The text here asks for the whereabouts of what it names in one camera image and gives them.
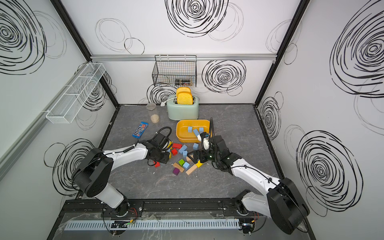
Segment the black metal frame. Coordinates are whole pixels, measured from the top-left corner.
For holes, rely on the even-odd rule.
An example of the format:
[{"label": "black metal frame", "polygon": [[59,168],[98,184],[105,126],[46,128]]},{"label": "black metal frame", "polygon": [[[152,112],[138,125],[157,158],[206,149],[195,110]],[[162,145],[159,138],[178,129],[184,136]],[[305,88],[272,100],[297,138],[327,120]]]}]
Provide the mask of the black metal frame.
[{"label": "black metal frame", "polygon": [[276,61],[272,64],[271,68],[269,69],[268,74],[267,74],[267,76],[263,82],[263,85],[260,89],[260,92],[256,98],[256,101],[255,101],[256,108],[261,103],[262,98],[263,98],[273,76],[275,75],[275,72],[276,72],[281,60],[284,57],[284,53],[285,53],[288,45],[290,44],[291,38],[293,37],[293,34],[295,33],[296,28],[299,25],[301,18],[304,15],[304,12],[307,9],[307,6],[310,3],[310,1],[311,0],[301,0],[300,1],[299,6],[297,7],[296,12],[293,16],[293,19],[292,19],[292,21],[288,27],[287,33],[285,33],[285,36],[284,36],[283,41],[280,45],[280,48],[277,51]]},{"label": "black metal frame", "polygon": [[[68,12],[66,11],[65,7],[63,6],[61,0],[50,0],[54,8],[56,9],[57,13],[59,14],[60,18],[62,19],[63,23],[67,27],[68,31],[70,32],[72,38],[74,39],[75,43],[79,47],[80,51],[84,55],[85,59],[87,61],[91,61],[91,53],[88,50],[85,42],[81,38],[79,32],[77,31],[74,23],[72,22]],[[262,85],[262,88],[257,96],[257,99],[255,101],[255,104],[253,105],[255,114],[257,116],[257,119],[259,121],[260,127],[262,128],[263,135],[265,137],[265,140],[267,142],[268,148],[270,150],[272,160],[275,164],[276,170],[278,172],[279,178],[283,178],[284,174],[281,170],[281,166],[278,162],[278,159],[276,157],[275,151],[273,149],[272,143],[267,135],[267,132],[265,130],[265,126],[260,118],[260,114],[257,110],[257,106],[260,104],[268,86],[271,82],[277,67],[279,63],[281,62],[281,59],[284,56],[284,53],[289,45],[289,41],[292,38],[300,20],[303,16],[307,5],[309,4],[310,0],[301,0],[299,3],[299,6],[293,16],[293,20],[290,23],[290,26],[288,28],[288,31],[283,39],[283,42],[277,52],[277,58],[276,61],[272,64],[271,68],[268,71],[267,77],[264,80],[264,83]],[[102,149],[105,145],[105,142],[107,140],[107,137],[111,131],[111,128],[113,126],[113,123],[116,119],[116,116],[120,110],[120,106],[117,99],[115,98],[113,92],[111,91],[110,87],[108,86],[107,82],[105,81],[104,77],[100,79],[100,84],[104,88],[105,92],[107,93],[108,97],[110,98],[111,102],[113,103],[114,107],[116,108],[112,119],[109,123],[109,126],[100,142],[99,148]],[[56,232],[56,229],[60,225],[64,214],[65,213],[92,213],[92,212],[101,212],[103,208],[103,204],[97,200],[97,199],[86,199],[83,200],[79,198],[80,195],[83,193],[79,191],[76,199],[74,200],[67,200],[48,236],[48,239],[53,239],[54,234]],[[236,212],[235,208],[235,198],[227,198],[227,199],[130,199],[129,202],[133,206],[141,206],[143,208],[142,211],[145,212],[187,212],[187,211],[209,211],[214,212],[218,215],[222,216],[236,216],[237,218],[253,218],[253,217],[245,217],[240,216]],[[122,218],[117,218],[113,215],[111,212],[105,212],[107,214],[107,217],[114,217],[116,219],[121,220]],[[311,226],[309,225],[308,220],[306,219],[306,223],[308,226],[308,234],[312,240],[315,240],[315,236],[312,232]]]},{"label": "black metal frame", "polygon": [[[75,43],[79,47],[85,60],[92,61],[91,52],[88,50],[87,46],[85,45],[85,42],[83,41],[79,32],[77,31],[71,17],[69,16],[67,10],[65,9],[63,3],[60,0],[51,0],[51,3],[53,5],[53,7],[56,9],[56,12],[59,14],[61,20],[63,21],[63,23],[67,27],[68,31],[70,32],[73,40],[75,41]],[[103,89],[105,90],[105,92],[107,93],[113,106],[115,106],[115,108],[118,108],[119,103],[118,103],[115,95],[113,94],[112,90],[108,86],[107,82],[105,81],[104,76],[101,77],[99,82],[100,82],[101,86],[103,87]]]}]

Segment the purple cube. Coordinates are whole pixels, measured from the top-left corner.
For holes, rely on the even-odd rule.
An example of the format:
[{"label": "purple cube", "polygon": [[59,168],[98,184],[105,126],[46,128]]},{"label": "purple cube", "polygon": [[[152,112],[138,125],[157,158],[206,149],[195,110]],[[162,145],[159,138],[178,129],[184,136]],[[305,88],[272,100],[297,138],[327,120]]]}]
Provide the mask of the purple cube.
[{"label": "purple cube", "polygon": [[175,174],[176,176],[177,176],[179,173],[180,173],[180,170],[179,170],[179,169],[175,168],[175,169],[173,170],[173,174]]}]

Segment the black wire basket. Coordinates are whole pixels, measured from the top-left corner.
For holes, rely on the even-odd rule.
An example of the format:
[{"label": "black wire basket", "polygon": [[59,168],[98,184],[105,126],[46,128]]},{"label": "black wire basket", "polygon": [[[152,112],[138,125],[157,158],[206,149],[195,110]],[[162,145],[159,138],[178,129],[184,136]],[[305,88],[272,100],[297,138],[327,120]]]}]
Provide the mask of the black wire basket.
[{"label": "black wire basket", "polygon": [[155,86],[196,87],[196,55],[155,55]]}]

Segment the white plug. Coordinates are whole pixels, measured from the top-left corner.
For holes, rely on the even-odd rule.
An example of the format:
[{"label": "white plug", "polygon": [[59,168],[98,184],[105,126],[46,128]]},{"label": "white plug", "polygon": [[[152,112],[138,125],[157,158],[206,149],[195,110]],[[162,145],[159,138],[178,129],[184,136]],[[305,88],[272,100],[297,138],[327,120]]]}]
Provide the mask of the white plug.
[{"label": "white plug", "polygon": [[177,97],[170,98],[170,99],[165,100],[164,102],[161,102],[160,106],[164,107],[166,105],[166,102],[168,102],[169,100],[175,99],[175,98],[177,98]]}]

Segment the wooden plank block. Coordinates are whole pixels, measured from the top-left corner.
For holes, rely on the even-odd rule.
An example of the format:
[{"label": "wooden plank block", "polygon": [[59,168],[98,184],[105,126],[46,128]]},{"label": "wooden plank block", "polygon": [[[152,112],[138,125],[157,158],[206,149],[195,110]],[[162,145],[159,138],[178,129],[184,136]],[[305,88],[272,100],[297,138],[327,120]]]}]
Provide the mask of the wooden plank block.
[{"label": "wooden plank block", "polygon": [[177,162],[175,162],[174,164],[173,164],[173,166],[175,167],[175,168],[177,168],[178,170],[180,170],[180,172],[184,172],[184,168],[182,167],[182,166],[180,166]]},{"label": "wooden plank block", "polygon": [[196,164],[194,164],[192,167],[190,167],[187,171],[186,171],[186,173],[189,175],[189,174],[191,174],[194,170],[196,170],[197,169],[197,166],[196,166]]}]

